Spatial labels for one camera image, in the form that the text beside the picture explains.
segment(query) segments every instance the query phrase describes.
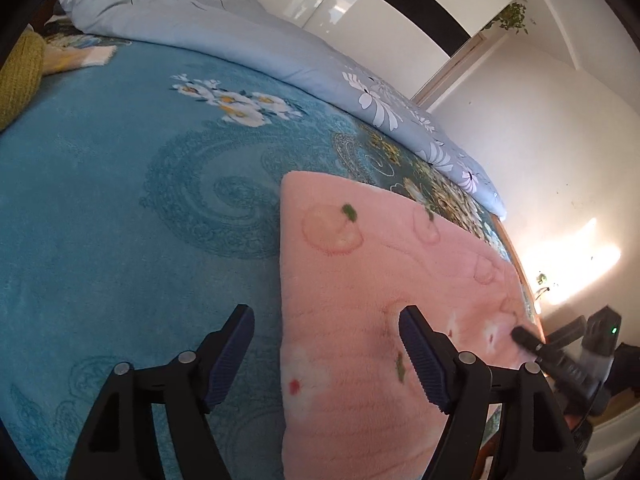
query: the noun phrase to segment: yellow knitted cushion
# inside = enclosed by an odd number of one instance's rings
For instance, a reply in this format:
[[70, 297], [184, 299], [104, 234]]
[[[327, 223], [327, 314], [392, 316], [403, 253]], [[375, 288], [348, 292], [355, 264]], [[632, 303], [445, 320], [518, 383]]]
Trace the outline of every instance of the yellow knitted cushion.
[[25, 30], [0, 68], [0, 132], [29, 104], [40, 86], [44, 40]]

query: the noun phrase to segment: hanging plant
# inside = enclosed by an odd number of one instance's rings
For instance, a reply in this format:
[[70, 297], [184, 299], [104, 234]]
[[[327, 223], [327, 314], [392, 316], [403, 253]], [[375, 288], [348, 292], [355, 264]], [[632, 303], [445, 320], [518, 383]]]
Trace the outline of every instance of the hanging plant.
[[516, 34], [521, 30], [524, 30], [524, 32], [528, 34], [529, 31], [524, 24], [524, 13], [526, 10], [527, 7], [523, 4], [513, 2], [512, 4], [507, 5], [494, 19], [487, 23], [483, 30], [488, 30], [495, 22], [499, 22], [500, 28], [503, 28], [504, 30], [515, 29]]

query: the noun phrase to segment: pink cloth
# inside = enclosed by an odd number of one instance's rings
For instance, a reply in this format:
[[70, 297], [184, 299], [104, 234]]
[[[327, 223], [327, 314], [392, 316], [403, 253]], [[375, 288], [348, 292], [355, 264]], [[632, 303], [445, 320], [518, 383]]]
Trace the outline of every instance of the pink cloth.
[[516, 270], [483, 241], [398, 194], [321, 173], [282, 181], [287, 480], [414, 480], [445, 415], [398, 335], [416, 304], [459, 350], [517, 368], [525, 315]]

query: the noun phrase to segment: white cabinet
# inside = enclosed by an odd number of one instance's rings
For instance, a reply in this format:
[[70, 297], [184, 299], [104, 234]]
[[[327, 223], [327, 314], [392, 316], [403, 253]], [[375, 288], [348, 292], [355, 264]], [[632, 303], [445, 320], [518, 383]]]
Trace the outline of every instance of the white cabinet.
[[411, 98], [512, 0], [259, 1]]
[[324, 0], [305, 25], [411, 98], [449, 56], [383, 0]]

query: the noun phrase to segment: floral duvet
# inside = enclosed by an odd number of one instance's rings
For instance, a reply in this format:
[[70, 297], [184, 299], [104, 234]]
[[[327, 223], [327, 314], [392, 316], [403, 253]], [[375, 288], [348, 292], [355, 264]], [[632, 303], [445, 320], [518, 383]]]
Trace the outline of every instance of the floral duvet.
[[60, 3], [83, 32], [196, 50], [302, 89], [387, 134], [489, 211], [506, 214], [482, 167], [425, 111], [324, 41], [272, 16], [257, 0]]

